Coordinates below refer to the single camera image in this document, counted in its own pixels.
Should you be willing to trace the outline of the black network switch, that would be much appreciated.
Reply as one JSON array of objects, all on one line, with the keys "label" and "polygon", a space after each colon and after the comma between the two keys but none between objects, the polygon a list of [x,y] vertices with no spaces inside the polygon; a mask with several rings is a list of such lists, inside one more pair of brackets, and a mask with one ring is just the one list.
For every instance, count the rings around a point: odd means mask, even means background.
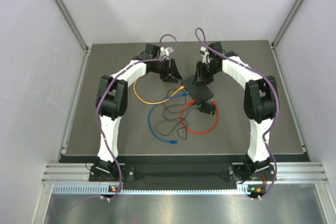
[{"label": "black network switch", "polygon": [[190,76],[184,79],[181,82],[181,85],[184,86],[185,90],[189,93],[197,105],[200,105],[214,97],[213,92],[208,88],[208,86],[192,85],[193,80],[194,77]]}]

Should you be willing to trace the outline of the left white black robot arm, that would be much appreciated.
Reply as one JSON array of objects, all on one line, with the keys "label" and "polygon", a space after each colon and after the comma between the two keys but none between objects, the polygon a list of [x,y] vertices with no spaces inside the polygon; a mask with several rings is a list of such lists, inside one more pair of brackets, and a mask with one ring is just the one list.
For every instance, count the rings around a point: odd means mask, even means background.
[{"label": "left white black robot arm", "polygon": [[135,56],[120,71],[103,75],[96,97],[96,118],[100,127],[100,147],[94,165],[101,169],[107,180],[114,180],[119,174],[118,131],[120,121],[128,107],[129,86],[149,72],[157,73],[164,82],[178,83],[182,80],[172,47],[146,44],[145,50]]}]

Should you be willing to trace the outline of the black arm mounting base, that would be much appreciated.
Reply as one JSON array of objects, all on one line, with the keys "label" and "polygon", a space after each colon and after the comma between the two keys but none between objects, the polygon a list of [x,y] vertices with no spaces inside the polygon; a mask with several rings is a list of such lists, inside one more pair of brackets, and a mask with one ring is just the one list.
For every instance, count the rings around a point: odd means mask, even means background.
[{"label": "black arm mounting base", "polygon": [[122,169],[124,190],[216,190],[235,189],[237,182],[262,183],[274,177],[273,168],[247,176],[241,163],[212,164],[125,164]]}]

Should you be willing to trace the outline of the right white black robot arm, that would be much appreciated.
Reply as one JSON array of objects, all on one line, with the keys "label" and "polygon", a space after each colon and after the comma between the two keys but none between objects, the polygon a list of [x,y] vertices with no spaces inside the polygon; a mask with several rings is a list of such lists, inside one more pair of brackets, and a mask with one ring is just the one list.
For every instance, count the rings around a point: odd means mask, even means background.
[{"label": "right white black robot arm", "polygon": [[244,63],[233,51],[225,52],[222,44],[204,44],[202,60],[196,65],[192,85],[208,85],[214,75],[223,72],[244,89],[244,112],[250,121],[250,142],[244,162],[244,178],[258,179],[270,167],[270,128],[279,108],[277,83],[273,76],[263,77]]}]

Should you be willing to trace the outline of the black power adapter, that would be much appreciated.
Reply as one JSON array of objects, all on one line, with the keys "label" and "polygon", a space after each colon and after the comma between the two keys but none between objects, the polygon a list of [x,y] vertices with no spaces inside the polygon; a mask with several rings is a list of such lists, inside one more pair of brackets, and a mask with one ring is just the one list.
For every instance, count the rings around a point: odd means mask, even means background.
[{"label": "black power adapter", "polygon": [[213,103],[204,102],[201,104],[199,111],[210,116],[216,114],[216,105]]}]

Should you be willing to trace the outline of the aluminium frame rail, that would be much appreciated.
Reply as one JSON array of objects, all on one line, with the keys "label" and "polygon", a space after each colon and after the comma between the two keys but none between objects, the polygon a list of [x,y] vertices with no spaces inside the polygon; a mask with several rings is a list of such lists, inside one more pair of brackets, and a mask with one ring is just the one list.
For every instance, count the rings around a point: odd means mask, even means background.
[{"label": "aluminium frame rail", "polygon": [[[48,164],[42,182],[47,184],[80,184],[89,181],[85,164]],[[319,162],[279,162],[276,183],[327,183],[327,175]]]}]

